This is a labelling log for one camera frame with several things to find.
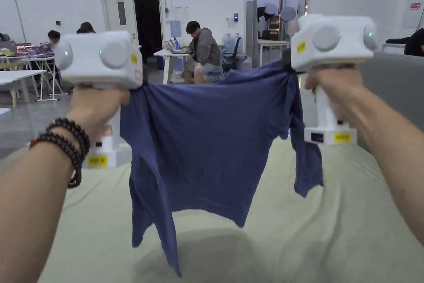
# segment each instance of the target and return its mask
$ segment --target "red sign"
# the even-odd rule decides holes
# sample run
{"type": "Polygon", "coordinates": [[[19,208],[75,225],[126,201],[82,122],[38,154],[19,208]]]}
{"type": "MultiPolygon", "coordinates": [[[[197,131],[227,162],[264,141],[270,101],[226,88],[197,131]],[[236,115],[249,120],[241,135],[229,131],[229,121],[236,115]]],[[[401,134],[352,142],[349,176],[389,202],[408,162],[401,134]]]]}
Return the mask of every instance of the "red sign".
{"type": "Polygon", "coordinates": [[[421,7],[421,2],[419,3],[411,3],[411,10],[416,10],[421,7]]]}

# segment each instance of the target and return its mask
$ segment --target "blue t-shirt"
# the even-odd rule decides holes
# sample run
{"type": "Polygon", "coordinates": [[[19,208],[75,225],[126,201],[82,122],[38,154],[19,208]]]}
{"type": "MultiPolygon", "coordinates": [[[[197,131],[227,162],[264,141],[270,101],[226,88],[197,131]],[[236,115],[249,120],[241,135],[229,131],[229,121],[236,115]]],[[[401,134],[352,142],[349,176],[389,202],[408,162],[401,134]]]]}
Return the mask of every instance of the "blue t-shirt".
{"type": "Polygon", "coordinates": [[[172,212],[202,209],[243,227],[269,148],[288,130],[296,151],[295,191],[323,185],[321,153],[304,142],[296,73],[282,60],[215,85],[142,86],[121,109],[132,148],[134,247],[153,223],[179,274],[172,212]]]}

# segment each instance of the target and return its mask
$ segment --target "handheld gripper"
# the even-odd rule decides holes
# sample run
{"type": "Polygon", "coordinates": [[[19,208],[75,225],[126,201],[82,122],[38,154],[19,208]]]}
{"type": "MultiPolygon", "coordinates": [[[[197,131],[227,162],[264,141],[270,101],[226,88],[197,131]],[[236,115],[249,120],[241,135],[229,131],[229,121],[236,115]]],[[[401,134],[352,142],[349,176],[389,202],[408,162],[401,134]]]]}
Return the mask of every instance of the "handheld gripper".
{"type": "MultiPolygon", "coordinates": [[[[126,31],[65,35],[55,48],[55,63],[65,81],[96,89],[136,89],[143,84],[142,55],[126,31]]],[[[104,126],[84,166],[117,167],[131,162],[130,146],[121,143],[120,110],[104,126]]]]}
{"type": "MultiPolygon", "coordinates": [[[[328,65],[339,68],[363,63],[377,48],[376,28],[369,17],[307,15],[299,19],[299,32],[291,39],[291,65],[309,72],[328,65]]],[[[318,127],[305,128],[305,141],[329,145],[356,143],[357,131],[337,120],[332,103],[316,88],[318,127]]]]}

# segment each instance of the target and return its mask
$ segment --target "mattress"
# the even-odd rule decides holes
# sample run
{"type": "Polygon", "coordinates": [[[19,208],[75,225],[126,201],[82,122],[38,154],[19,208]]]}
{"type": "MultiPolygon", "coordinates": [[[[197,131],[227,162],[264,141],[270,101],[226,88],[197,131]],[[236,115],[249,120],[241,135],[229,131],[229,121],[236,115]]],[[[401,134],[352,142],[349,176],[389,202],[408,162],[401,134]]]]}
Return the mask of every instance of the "mattress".
{"type": "Polygon", "coordinates": [[[154,226],[131,247],[130,165],[84,170],[82,185],[67,193],[40,282],[423,282],[424,248],[374,157],[356,145],[321,151],[325,187],[301,198],[295,153],[277,139],[243,229],[204,211],[175,213],[182,278],[154,226]]]}

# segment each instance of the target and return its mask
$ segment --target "beaded bracelet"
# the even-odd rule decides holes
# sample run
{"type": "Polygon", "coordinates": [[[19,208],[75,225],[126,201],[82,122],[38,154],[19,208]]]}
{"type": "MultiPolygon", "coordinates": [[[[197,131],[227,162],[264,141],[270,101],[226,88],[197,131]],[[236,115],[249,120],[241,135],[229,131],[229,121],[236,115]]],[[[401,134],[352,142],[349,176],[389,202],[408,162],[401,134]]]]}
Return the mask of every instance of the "beaded bracelet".
{"type": "Polygon", "coordinates": [[[58,146],[62,151],[71,159],[72,165],[75,169],[74,176],[68,184],[68,188],[75,188],[81,184],[82,180],[82,164],[85,160],[86,155],[90,149],[90,139],[79,125],[68,119],[56,119],[54,123],[49,125],[46,132],[41,134],[36,140],[31,141],[30,148],[32,148],[38,142],[50,142],[58,146]],[[81,153],[78,153],[78,150],[75,146],[65,137],[59,134],[55,134],[51,131],[54,127],[62,127],[70,131],[70,133],[75,137],[81,147],[81,153]]]}

